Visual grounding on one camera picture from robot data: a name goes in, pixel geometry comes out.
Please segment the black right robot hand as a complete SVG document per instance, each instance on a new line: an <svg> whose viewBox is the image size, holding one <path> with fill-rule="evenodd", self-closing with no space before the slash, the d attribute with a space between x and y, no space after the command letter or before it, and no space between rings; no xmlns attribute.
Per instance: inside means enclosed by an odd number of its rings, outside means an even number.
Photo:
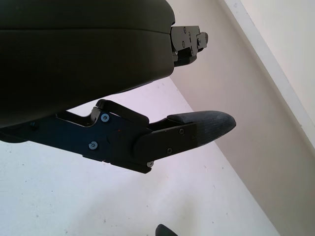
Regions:
<svg viewBox="0 0 315 236"><path fill-rule="evenodd" d="M165 225L159 224L155 230L155 236L177 236L177 234Z"/></svg>

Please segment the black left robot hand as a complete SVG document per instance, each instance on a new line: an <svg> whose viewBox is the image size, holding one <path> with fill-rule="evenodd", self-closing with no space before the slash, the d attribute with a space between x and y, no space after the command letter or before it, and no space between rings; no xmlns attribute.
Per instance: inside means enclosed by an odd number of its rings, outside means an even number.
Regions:
<svg viewBox="0 0 315 236"><path fill-rule="evenodd" d="M150 123L106 97L170 76L207 47L164 0L3 0L0 139L31 141L148 173L208 144L235 119L220 111Z"/></svg>

